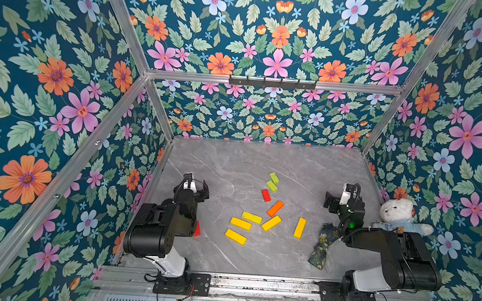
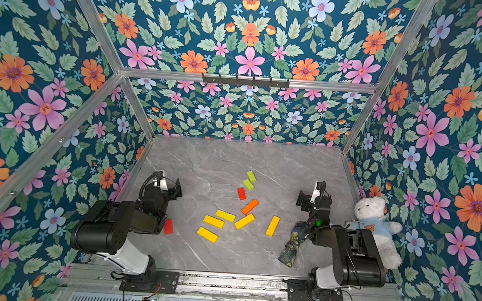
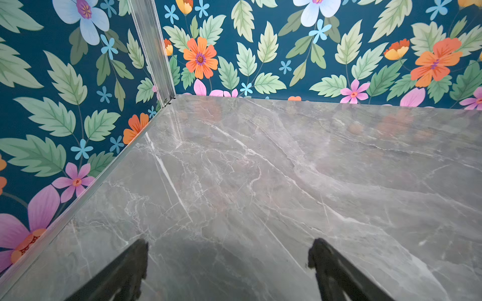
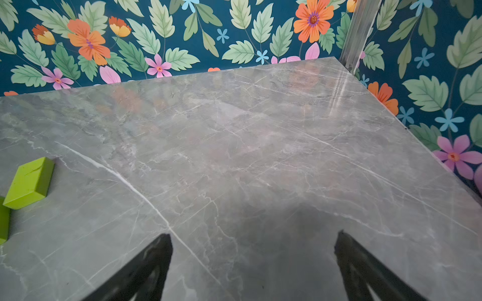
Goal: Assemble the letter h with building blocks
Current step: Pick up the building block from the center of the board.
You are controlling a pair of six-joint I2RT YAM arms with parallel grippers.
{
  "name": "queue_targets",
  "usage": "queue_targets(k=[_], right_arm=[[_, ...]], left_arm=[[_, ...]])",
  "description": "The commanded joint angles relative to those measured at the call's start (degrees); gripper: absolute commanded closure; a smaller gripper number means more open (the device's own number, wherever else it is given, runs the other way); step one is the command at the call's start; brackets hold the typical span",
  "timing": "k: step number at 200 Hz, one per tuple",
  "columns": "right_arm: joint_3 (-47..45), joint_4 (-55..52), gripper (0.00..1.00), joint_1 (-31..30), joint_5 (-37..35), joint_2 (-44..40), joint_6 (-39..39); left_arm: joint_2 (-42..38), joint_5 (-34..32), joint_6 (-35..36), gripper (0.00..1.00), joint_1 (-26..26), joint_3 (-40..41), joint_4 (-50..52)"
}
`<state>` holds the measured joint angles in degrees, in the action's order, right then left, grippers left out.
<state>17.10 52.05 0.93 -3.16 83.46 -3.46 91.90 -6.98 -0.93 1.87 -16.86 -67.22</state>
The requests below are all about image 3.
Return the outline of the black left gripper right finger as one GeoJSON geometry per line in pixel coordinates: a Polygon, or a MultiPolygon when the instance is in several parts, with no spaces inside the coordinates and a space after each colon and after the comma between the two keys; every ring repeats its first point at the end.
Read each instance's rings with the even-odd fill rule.
{"type": "Polygon", "coordinates": [[[308,267],[316,270],[322,300],[394,300],[322,238],[309,249],[308,267]]]}

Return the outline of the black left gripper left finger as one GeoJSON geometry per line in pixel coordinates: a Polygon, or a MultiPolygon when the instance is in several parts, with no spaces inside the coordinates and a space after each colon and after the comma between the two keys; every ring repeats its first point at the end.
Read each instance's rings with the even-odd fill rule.
{"type": "Polygon", "coordinates": [[[138,300],[147,277],[148,242],[136,240],[68,300],[138,300]]]}

